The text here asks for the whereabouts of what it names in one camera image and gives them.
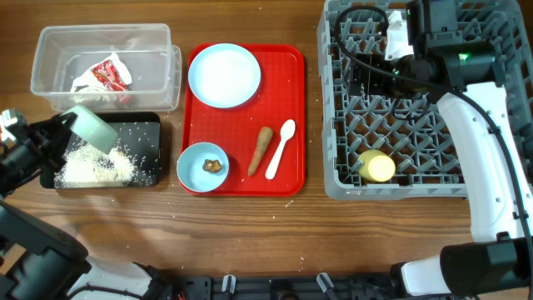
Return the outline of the light blue plate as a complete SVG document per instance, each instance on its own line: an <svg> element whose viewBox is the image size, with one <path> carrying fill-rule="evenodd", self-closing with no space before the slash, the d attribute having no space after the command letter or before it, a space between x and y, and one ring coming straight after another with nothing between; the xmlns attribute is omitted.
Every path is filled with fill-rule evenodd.
<svg viewBox="0 0 533 300"><path fill-rule="evenodd" d="M213 108L235 108L257 92L262 70L249 50L218 43L192 59L187 79L192 94L202 103Z"/></svg>

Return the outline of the red snack wrapper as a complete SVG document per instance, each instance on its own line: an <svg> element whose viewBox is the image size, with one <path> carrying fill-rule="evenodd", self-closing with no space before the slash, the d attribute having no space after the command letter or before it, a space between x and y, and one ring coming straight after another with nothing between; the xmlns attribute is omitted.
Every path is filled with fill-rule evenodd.
<svg viewBox="0 0 533 300"><path fill-rule="evenodd" d="M128 92L132 83L132 75L127 67L115 58L108 58L92 67L89 71L93 84L103 92Z"/></svg>

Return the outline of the brown carrot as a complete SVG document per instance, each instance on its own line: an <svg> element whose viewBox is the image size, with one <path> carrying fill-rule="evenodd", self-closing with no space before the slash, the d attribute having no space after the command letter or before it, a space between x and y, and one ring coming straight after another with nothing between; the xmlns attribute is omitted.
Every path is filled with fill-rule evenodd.
<svg viewBox="0 0 533 300"><path fill-rule="evenodd" d="M252 160L247 170L247 175L249 177L255 174L259 166L259 163L261 162L262 157L264 156L264 153L270 144L272 136L273 136L273 130L270 127L261 128L258 138L257 138L257 144L255 147L254 153L252 155Z"/></svg>

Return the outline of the white napkin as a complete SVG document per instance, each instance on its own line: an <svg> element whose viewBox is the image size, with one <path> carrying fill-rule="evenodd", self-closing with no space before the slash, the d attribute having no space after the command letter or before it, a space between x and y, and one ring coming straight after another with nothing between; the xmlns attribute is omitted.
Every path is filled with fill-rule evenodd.
<svg viewBox="0 0 533 300"><path fill-rule="evenodd" d="M104 60L106 60L108 58L115 58L117 60L120 60L118 55L116 53L114 53L114 52L110 56L106 57ZM73 98L74 102L81 103L81 102L86 102L86 101L89 101L89 100L104 101L104 102L118 101L121 104L129 102L130 99L131 99L131 96L128 95L127 92L103 92L102 90L99 90L97 87L93 86L93 84L96 82L96 80L95 79L91 79L91 75L90 75L89 71L90 71L90 69L92 67L94 67L97 64L98 63L92 65L81 76L77 77L73 81L72 87L70 89L70 92L71 93L80 93L80 96L75 96Z"/></svg>

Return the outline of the small light blue bowl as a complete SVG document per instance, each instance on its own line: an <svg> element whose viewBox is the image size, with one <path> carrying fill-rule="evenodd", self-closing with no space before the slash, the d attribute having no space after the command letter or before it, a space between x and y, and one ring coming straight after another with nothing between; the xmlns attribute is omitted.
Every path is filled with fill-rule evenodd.
<svg viewBox="0 0 533 300"><path fill-rule="evenodd" d="M205 161L219 162L222 169L208 172ZM177 161L177 176L182 185L195 193L208 193L219 188L230 170L228 156L222 148L210 142L198 142L187 147Z"/></svg>

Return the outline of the yellow plastic cup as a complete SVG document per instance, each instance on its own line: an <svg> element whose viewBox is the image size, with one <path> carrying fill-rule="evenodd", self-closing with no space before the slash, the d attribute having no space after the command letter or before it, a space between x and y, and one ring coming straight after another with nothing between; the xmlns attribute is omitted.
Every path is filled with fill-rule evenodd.
<svg viewBox="0 0 533 300"><path fill-rule="evenodd" d="M396 173L394 161L380 150L367 150L359 156L358 161L362 163L359 175L369 181L383 183Z"/></svg>

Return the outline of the mint green bowl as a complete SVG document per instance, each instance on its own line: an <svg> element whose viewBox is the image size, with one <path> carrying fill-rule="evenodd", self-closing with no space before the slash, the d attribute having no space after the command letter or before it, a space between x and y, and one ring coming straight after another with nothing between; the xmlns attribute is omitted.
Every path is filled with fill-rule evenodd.
<svg viewBox="0 0 533 300"><path fill-rule="evenodd" d="M74 117L70 130L102 153L109 154L119 139L117 131L88 108L77 105L61 114Z"/></svg>

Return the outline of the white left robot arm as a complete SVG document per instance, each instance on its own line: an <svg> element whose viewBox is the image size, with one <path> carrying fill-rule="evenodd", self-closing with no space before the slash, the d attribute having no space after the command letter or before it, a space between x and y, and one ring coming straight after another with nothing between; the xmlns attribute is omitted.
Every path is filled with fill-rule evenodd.
<svg viewBox="0 0 533 300"><path fill-rule="evenodd" d="M76 134L110 153L117 132L84 106L27 123L16 109L1 114L1 197L55 173ZM172 298L173 287L152 266L90 257L73 236L13 205L1 203L1 297L12 300Z"/></svg>

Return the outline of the brown food scrap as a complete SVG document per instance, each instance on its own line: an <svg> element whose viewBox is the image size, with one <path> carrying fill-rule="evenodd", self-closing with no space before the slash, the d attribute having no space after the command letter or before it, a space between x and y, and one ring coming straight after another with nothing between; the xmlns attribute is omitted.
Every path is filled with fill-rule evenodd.
<svg viewBox="0 0 533 300"><path fill-rule="evenodd" d="M206 159L202 165L202 170L208 173L219 173L222 170L222 163L219 160Z"/></svg>

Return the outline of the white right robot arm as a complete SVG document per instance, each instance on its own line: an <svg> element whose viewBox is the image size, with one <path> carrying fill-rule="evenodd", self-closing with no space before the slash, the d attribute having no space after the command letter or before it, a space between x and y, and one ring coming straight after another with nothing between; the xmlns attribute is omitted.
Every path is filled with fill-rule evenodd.
<svg viewBox="0 0 533 300"><path fill-rule="evenodd" d="M351 62L378 75L394 98L427 94L444 119L465 180L472 242L444 247L397 266L406 295L476 297L532 285L532 192L507 117L506 71L495 47L468 42L452 1L406 7L412 54L376 67L350 50Z"/></svg>

